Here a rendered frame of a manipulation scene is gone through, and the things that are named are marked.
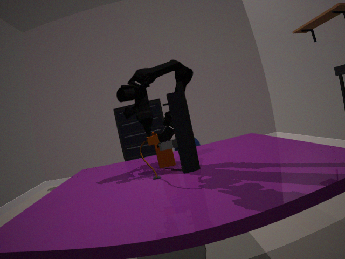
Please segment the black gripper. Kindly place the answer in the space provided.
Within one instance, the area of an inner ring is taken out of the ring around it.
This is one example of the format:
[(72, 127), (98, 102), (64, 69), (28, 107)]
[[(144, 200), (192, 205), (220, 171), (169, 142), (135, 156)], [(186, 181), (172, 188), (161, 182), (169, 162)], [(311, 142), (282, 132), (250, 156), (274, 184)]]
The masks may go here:
[(149, 137), (151, 133), (151, 125), (153, 118), (151, 118), (152, 112), (150, 111), (150, 104), (148, 98), (141, 98), (135, 100), (135, 104), (137, 104), (138, 113), (136, 115), (137, 120), (143, 125), (143, 128), (146, 132), (146, 135)]

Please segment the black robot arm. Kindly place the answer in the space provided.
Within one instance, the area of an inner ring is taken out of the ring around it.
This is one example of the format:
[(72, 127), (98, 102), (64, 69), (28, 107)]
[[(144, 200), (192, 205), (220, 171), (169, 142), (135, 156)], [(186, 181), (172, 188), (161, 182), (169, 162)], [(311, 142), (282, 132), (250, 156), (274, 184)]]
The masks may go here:
[[(170, 60), (164, 64), (152, 67), (152, 68), (143, 68), (135, 71), (134, 75), (129, 80), (129, 85), (121, 85), (121, 88), (117, 91), (117, 99), (119, 102), (125, 102), (130, 100), (137, 100), (141, 98), (148, 98), (147, 95), (147, 87), (150, 87), (149, 84), (155, 81), (157, 77), (160, 77), (166, 73), (175, 71), (175, 79), (176, 83), (182, 81), (184, 91), (186, 89), (186, 85), (193, 76), (192, 69), (182, 65), (177, 60)], [(137, 81), (139, 84), (137, 84)], [(137, 104), (134, 107), (129, 108), (126, 107), (124, 111), (124, 116), (129, 118), (130, 116), (137, 114), (138, 108)], [(165, 115), (163, 125), (165, 128), (162, 132), (169, 131), (169, 133), (174, 132), (173, 125), (167, 125), (167, 123), (171, 123), (171, 115)], [(170, 128), (170, 127), (172, 128)]]

